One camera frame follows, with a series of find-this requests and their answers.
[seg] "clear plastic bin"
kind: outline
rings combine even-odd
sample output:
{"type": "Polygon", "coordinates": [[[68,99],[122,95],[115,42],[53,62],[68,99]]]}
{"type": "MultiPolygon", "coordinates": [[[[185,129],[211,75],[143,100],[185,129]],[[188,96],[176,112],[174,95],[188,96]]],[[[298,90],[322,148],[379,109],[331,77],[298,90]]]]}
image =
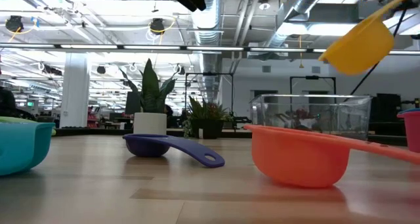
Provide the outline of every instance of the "clear plastic bin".
{"type": "Polygon", "coordinates": [[[370,96],[259,95],[251,102],[253,124],[368,138],[370,96]]]}

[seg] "orange measuring cup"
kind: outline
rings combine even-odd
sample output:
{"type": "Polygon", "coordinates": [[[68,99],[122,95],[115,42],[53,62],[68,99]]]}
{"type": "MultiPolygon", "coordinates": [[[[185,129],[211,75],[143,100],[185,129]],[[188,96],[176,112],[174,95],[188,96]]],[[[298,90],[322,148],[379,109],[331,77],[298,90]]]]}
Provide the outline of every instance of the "orange measuring cup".
{"type": "Polygon", "coordinates": [[[394,47],[394,37],[382,23],[383,15],[404,0],[393,0],[376,11],[346,35],[331,44],[318,60],[327,61],[338,71],[354,75],[371,68],[394,47]]]}
{"type": "Polygon", "coordinates": [[[253,133],[255,165],[265,175],[286,185],[332,186],[344,175],[352,148],[420,164],[420,154],[388,145],[296,129],[262,125],[245,128],[253,133]]]}

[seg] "white plant pot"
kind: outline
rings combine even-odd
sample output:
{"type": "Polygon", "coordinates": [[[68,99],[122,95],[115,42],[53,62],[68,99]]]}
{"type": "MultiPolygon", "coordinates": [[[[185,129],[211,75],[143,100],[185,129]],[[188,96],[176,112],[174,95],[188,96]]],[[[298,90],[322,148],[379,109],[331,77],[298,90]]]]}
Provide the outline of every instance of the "white plant pot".
{"type": "Polygon", "coordinates": [[[134,115],[134,133],[166,135],[166,114],[136,113],[134,115]]]}

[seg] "ductwork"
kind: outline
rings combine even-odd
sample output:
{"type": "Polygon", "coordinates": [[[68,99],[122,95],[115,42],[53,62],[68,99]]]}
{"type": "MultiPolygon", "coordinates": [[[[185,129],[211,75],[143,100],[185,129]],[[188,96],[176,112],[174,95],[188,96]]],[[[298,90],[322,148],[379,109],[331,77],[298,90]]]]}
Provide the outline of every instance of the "ductwork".
{"type": "MultiPolygon", "coordinates": [[[[219,28],[221,15],[221,0],[205,0],[207,8],[204,11],[192,13],[193,25],[197,29],[217,29],[219,28]]],[[[195,32],[198,45],[220,45],[221,36],[218,32],[195,32]]],[[[220,54],[200,54],[199,63],[202,72],[221,72],[222,56],[220,54]]],[[[217,84],[220,77],[205,76],[203,85],[207,93],[208,101],[217,98],[217,84]]]]}
{"type": "Polygon", "coordinates": [[[280,9],[280,11],[285,14],[280,15],[280,18],[282,19],[278,20],[279,28],[276,33],[274,33],[273,36],[266,42],[265,47],[281,47],[288,37],[288,35],[284,35],[281,33],[281,31],[279,31],[283,22],[298,15],[303,15],[305,18],[308,18],[309,11],[318,1],[319,0],[294,0],[289,10],[280,9]]]}

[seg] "wooden table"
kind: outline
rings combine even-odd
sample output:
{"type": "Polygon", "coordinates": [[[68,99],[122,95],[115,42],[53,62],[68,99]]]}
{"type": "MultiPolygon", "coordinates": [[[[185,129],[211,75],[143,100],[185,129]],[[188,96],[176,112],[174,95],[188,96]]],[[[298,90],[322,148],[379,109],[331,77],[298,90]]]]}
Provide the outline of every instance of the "wooden table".
{"type": "Polygon", "coordinates": [[[296,189],[258,171],[249,139],[202,142],[223,168],[136,158],[120,136],[53,138],[42,164],[0,178],[0,223],[420,223],[420,166],[355,151],[335,188],[296,189]]]}

